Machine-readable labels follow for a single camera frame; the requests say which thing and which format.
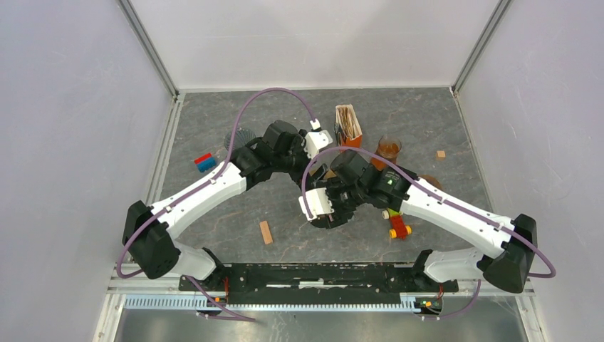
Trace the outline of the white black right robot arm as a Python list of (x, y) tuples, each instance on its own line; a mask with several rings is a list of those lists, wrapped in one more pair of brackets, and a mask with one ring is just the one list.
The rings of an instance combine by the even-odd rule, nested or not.
[(327, 187), (336, 218), (346, 221), (356, 207), (371, 204), (428, 221), (470, 243), (470, 248), (420, 253), (413, 285), (429, 291), (438, 283), (484, 279), (498, 289), (521, 293), (535, 253), (536, 220), (494, 214), (432, 186), (401, 167), (377, 170), (359, 152), (346, 150), (332, 161), (335, 183)]

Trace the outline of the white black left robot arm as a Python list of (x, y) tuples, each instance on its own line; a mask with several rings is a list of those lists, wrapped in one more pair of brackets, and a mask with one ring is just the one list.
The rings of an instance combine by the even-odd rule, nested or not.
[(209, 252), (177, 242), (192, 223), (222, 202), (238, 196), (274, 173), (284, 173), (302, 187), (313, 157), (333, 143), (327, 130), (313, 121), (313, 130), (297, 130), (277, 120), (264, 135), (245, 144), (234, 142), (230, 156), (209, 174), (175, 195), (151, 205), (129, 206), (122, 241), (138, 264), (137, 273), (158, 279), (170, 272), (193, 276), (206, 290), (218, 289), (223, 270)]

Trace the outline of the orange glass carafe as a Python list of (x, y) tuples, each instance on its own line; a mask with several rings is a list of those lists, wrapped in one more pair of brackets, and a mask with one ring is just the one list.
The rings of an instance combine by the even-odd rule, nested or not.
[[(375, 154), (396, 165), (401, 147), (402, 143), (400, 139), (396, 138), (394, 135), (383, 135), (378, 142)], [(371, 159), (371, 164), (378, 171), (381, 171), (388, 166), (387, 163), (375, 157)]]

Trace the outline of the brown paper coffee filter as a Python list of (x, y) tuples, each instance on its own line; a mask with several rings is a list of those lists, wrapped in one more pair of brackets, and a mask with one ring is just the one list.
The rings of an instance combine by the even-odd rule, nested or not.
[(323, 179), (324, 179), (324, 180), (328, 180), (328, 179), (331, 179), (331, 178), (334, 178), (334, 177), (336, 177), (336, 174), (334, 173), (334, 171), (329, 170), (329, 171), (327, 171), (327, 173), (326, 173), (326, 174), (323, 176)]

